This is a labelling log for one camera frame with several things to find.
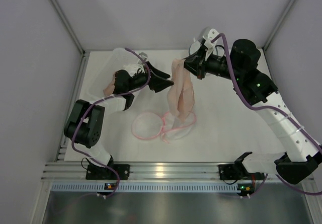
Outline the pink-trimmed mesh laundry bag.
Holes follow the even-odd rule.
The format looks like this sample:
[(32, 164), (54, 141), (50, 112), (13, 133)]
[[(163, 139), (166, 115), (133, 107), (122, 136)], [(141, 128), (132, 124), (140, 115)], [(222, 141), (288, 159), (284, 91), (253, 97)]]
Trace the pink-trimmed mesh laundry bag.
[(195, 113), (190, 113), (185, 122), (181, 122), (170, 112), (159, 116), (153, 112), (139, 114), (131, 124), (131, 133), (141, 140), (160, 138), (169, 143), (188, 135), (196, 124)]

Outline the blue-trimmed mesh laundry bag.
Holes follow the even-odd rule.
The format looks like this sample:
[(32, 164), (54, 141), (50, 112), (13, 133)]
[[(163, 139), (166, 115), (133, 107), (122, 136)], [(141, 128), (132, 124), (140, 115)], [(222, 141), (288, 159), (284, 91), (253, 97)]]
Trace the blue-trimmed mesh laundry bag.
[(189, 50), (188, 50), (188, 54), (189, 56), (190, 55), (193, 55), (194, 53), (196, 53), (202, 46), (205, 47), (205, 51), (206, 51), (206, 54), (205, 54), (205, 59), (208, 59), (210, 55), (213, 54), (213, 51), (215, 49), (215, 46), (217, 44), (217, 41), (212, 41), (211, 40), (212, 38), (203, 38), (203, 39), (199, 39), (199, 40), (196, 40), (194, 39), (194, 43), (191, 44), (191, 46), (189, 47)]

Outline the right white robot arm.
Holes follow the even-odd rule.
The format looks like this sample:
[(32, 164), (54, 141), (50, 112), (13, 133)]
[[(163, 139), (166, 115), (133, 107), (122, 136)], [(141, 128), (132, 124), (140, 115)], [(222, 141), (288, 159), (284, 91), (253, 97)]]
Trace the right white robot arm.
[(236, 40), (223, 56), (213, 53), (215, 47), (209, 39), (194, 41), (184, 68), (200, 80), (206, 74), (231, 80), (241, 101), (258, 113), (285, 149), (277, 154), (242, 154), (232, 165), (238, 179), (266, 173), (298, 184), (321, 164), (321, 145), (296, 120), (270, 77), (258, 70), (261, 53), (251, 40)]

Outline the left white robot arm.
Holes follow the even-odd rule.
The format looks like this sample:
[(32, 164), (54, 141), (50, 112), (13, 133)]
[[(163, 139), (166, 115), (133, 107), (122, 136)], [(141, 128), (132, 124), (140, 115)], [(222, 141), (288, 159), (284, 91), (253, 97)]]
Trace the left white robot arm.
[(173, 85), (170, 75), (156, 69), (150, 62), (125, 66), (116, 71), (104, 89), (104, 97), (93, 103), (79, 99), (64, 127), (64, 135), (72, 141), (72, 149), (85, 156), (87, 180), (126, 180), (130, 166), (114, 164), (113, 157), (99, 141), (104, 117), (129, 109), (135, 93), (145, 86), (158, 93)]

